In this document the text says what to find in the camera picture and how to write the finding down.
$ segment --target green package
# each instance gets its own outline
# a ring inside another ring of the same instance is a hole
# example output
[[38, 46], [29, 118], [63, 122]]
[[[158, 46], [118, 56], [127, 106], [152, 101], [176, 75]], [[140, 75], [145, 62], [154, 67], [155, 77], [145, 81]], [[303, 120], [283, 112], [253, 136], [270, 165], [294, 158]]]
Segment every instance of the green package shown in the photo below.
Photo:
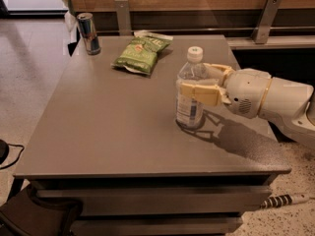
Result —
[[114, 68], [124, 68], [132, 73], [150, 75], [157, 62], [158, 53], [172, 41], [172, 36], [145, 31], [135, 32], [135, 37], [114, 61]]

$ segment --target black cord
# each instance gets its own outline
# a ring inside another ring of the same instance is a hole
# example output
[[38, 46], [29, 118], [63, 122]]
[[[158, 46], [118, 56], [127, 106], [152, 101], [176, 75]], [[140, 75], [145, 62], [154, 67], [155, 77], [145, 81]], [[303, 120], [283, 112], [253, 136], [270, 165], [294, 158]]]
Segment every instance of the black cord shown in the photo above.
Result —
[[20, 150], [20, 152], [19, 152], [17, 158], [16, 158], [13, 162], [9, 163], [8, 165], [5, 165], [5, 166], [0, 167], [0, 170], [2, 170], [2, 169], [7, 169], [7, 168], [13, 166], [14, 164], [16, 164], [17, 161], [20, 159], [20, 156], [21, 156], [23, 150], [25, 149], [25, 147], [22, 146], [22, 145], [11, 145], [11, 144], [8, 144], [8, 146], [16, 147], [16, 148], [21, 148], [21, 150]]

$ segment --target silver can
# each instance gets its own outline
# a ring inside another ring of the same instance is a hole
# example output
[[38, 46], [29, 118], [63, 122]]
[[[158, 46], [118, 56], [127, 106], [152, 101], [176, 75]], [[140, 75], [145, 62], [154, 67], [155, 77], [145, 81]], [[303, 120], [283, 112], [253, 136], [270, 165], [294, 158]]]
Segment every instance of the silver can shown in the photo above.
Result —
[[98, 54], [100, 52], [100, 46], [92, 13], [81, 13], [77, 16], [77, 20], [79, 31], [85, 41], [88, 54]]

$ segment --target floor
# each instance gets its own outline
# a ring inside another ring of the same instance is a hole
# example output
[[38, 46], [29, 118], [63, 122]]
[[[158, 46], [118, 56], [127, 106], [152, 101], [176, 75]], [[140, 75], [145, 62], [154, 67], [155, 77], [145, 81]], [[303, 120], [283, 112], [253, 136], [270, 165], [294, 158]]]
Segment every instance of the floor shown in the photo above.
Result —
[[[27, 145], [70, 59], [70, 35], [63, 20], [0, 20], [0, 139]], [[292, 167], [272, 184], [273, 195], [315, 196], [315, 149], [283, 143]], [[12, 149], [13, 160], [18, 149]], [[14, 167], [0, 171], [0, 205], [7, 198]], [[228, 236], [315, 235], [315, 200], [306, 204], [246, 212], [244, 224]]]

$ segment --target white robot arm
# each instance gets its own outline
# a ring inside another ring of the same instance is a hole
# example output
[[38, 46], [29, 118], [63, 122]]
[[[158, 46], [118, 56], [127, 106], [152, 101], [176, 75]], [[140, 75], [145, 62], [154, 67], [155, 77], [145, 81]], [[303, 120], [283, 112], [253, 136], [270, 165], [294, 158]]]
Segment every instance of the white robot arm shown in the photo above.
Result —
[[287, 137], [315, 148], [315, 93], [310, 85], [272, 78], [254, 69], [234, 71], [206, 64], [217, 84], [181, 85], [182, 93], [205, 104], [224, 104], [232, 113], [259, 116], [274, 123]]

